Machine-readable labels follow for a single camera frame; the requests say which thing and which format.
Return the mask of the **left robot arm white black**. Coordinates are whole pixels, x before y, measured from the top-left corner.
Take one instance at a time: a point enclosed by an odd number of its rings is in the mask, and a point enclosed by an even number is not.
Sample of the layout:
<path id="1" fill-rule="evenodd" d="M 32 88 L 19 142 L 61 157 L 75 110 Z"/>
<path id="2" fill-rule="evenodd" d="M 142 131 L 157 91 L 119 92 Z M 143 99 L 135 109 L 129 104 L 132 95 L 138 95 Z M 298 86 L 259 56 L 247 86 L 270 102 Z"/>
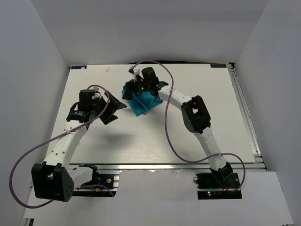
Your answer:
<path id="1" fill-rule="evenodd" d="M 83 89 L 79 100 L 69 111 L 65 135 L 58 139 L 51 153 L 31 170 L 33 188 L 37 198 L 67 202 L 74 189 L 96 185 L 100 182 L 95 165 L 82 164 L 69 169 L 72 156 L 94 120 L 107 125 L 117 119 L 115 112 L 126 105 L 106 91 L 107 100 L 94 89 Z"/>

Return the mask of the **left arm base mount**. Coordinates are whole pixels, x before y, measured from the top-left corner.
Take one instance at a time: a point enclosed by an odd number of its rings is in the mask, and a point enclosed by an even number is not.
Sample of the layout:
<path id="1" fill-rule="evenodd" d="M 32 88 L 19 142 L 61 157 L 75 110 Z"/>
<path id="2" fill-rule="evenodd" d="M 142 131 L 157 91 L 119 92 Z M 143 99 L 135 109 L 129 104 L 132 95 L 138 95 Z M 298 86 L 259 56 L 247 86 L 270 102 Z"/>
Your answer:
<path id="1" fill-rule="evenodd" d="M 113 197 L 119 186 L 120 171 L 100 170 L 96 186 L 84 184 L 84 187 L 76 188 L 73 197 Z"/>

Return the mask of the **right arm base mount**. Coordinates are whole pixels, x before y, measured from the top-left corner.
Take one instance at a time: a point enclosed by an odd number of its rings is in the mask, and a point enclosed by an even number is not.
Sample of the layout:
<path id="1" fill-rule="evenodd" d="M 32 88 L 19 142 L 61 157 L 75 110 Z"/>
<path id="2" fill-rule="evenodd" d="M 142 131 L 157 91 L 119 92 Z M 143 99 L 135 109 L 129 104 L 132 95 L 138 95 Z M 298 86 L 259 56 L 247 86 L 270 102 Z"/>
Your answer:
<path id="1" fill-rule="evenodd" d="M 226 182 L 220 181 L 210 173 L 199 173 L 193 178 L 197 185 L 197 194 L 199 200 L 232 200 L 242 199 L 240 181 L 237 173 L 233 173 Z"/>

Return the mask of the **teal t-shirt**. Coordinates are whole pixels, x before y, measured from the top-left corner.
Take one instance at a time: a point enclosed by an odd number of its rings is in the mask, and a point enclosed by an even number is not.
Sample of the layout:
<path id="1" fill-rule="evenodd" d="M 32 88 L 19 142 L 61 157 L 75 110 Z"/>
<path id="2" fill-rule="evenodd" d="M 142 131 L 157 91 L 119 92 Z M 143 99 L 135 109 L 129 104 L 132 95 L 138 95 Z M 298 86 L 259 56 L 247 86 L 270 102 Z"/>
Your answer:
<path id="1" fill-rule="evenodd" d="M 142 93 L 140 95 L 136 95 L 132 92 L 132 97 L 133 99 L 127 100 L 127 103 L 136 116 L 144 114 L 163 103 L 163 100 L 153 96 L 145 87 L 142 88 Z"/>

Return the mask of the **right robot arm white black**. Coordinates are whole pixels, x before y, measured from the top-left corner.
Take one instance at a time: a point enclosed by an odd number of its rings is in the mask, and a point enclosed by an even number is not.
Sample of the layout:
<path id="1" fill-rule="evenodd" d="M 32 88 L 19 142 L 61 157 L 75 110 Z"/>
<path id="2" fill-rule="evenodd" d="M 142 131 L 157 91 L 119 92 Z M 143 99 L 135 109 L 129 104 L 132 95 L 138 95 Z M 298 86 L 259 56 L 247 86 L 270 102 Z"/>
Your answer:
<path id="1" fill-rule="evenodd" d="M 178 159 L 186 163 L 199 163 L 208 160 L 210 171 L 220 184 L 224 184 L 233 174 L 233 169 L 222 155 L 211 129 L 211 116 L 201 96 L 190 97 L 174 89 L 174 82 L 168 84 L 160 81 L 152 67 L 135 70 L 130 67 L 129 73 L 134 78 L 125 83 L 123 99 L 134 101 L 141 99 L 144 93 L 166 102 L 164 127 L 167 141 Z M 167 131 L 167 111 L 169 105 L 178 108 L 182 113 L 185 128 L 192 133 L 201 144 L 206 157 L 198 161 L 182 158 L 172 146 Z"/>

